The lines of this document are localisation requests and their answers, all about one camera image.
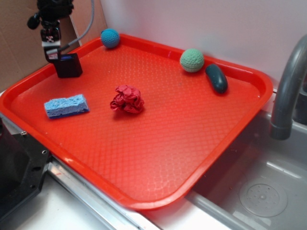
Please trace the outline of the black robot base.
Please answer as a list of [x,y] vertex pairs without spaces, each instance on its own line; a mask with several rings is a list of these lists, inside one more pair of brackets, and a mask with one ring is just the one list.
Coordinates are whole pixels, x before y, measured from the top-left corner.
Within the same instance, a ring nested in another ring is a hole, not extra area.
[[50,153],[29,134],[11,134],[0,121],[0,220],[42,189]]

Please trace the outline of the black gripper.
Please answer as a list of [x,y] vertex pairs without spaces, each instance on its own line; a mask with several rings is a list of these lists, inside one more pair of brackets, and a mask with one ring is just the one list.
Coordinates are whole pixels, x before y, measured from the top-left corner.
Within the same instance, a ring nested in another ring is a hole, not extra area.
[[[42,25],[40,32],[43,43],[54,43],[61,40],[60,19],[67,18],[73,10],[72,0],[38,0],[36,2],[38,12],[29,18],[27,26],[34,30]],[[57,47],[45,47],[45,58],[47,62],[73,60],[73,55],[62,55]]]

